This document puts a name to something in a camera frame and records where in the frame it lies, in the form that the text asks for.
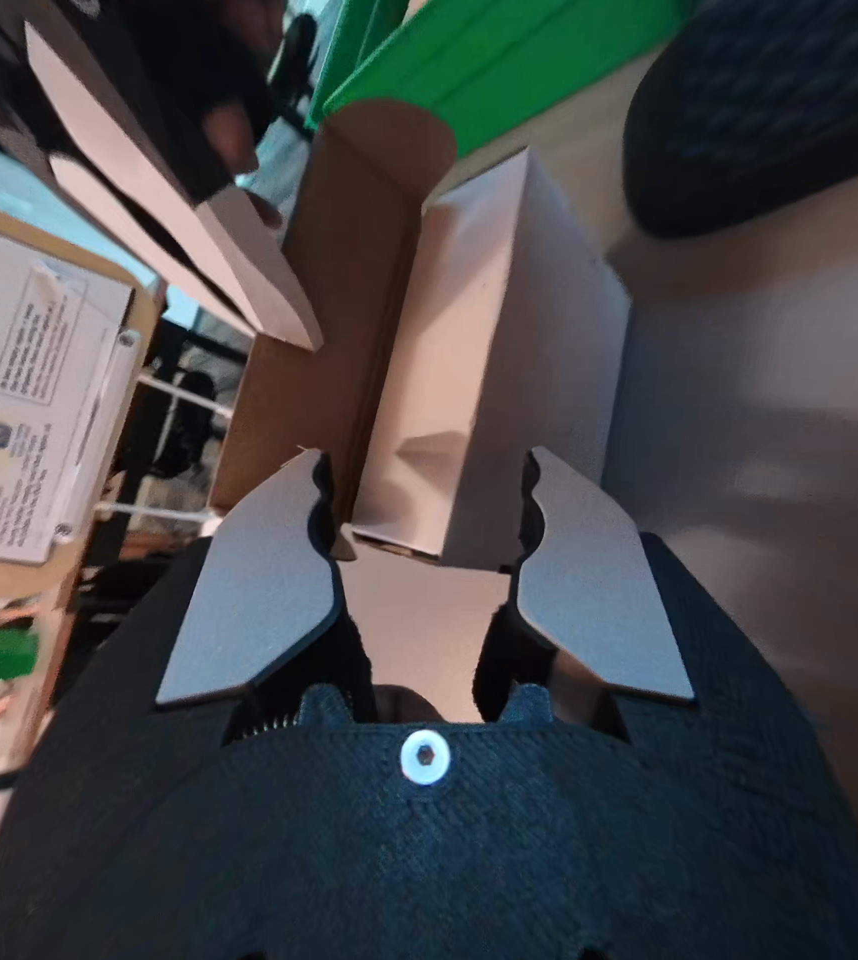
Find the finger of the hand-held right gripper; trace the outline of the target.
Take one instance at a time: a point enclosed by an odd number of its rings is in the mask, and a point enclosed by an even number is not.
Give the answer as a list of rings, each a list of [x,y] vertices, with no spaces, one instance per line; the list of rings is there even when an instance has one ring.
[[[168,231],[256,334],[314,353],[324,335],[251,196],[166,92],[119,18],[27,22],[29,64],[80,158]]]
[[[253,340],[256,330],[235,302],[195,265],[168,230],[83,158],[49,152],[60,191],[169,285],[233,330]]]

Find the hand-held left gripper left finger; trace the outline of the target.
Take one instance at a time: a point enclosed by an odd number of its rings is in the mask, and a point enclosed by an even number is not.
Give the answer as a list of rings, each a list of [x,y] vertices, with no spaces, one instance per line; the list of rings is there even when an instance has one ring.
[[[155,703],[175,708],[254,692],[319,639],[345,606],[332,556],[329,455],[298,453],[222,520]]]

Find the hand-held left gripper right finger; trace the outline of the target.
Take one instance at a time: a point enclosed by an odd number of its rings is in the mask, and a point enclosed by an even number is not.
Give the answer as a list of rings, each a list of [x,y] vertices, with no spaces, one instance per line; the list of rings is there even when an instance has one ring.
[[[696,695],[636,523],[543,446],[526,455],[515,610],[545,646],[602,684],[692,703]]]

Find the white cardboard mailer box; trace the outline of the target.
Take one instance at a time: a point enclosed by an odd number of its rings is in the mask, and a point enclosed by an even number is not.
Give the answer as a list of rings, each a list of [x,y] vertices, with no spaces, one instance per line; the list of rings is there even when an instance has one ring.
[[[455,154],[409,102],[351,102],[317,130],[281,245],[240,269],[267,292],[219,513],[320,449],[356,536],[495,571],[518,556],[528,450],[601,481],[629,295],[529,148],[427,205]]]

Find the printed instruction sign board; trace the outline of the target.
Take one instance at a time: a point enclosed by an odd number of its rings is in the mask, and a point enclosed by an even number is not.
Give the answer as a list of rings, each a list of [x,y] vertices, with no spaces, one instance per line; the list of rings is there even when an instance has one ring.
[[[158,318],[129,271],[0,212],[0,597],[81,562]]]

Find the green plastic bin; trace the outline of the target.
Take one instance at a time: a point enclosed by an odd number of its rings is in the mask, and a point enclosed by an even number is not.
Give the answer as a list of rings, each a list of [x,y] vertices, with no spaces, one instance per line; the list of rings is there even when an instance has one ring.
[[[697,2],[343,2],[311,102],[314,145],[357,101],[431,114],[461,160],[669,42]]]

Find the black mesh pad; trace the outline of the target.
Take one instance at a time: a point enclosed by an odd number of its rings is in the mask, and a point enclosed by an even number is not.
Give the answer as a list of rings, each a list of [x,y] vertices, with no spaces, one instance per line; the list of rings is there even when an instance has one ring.
[[[627,208],[660,239],[857,177],[858,1],[700,2],[627,110]]]

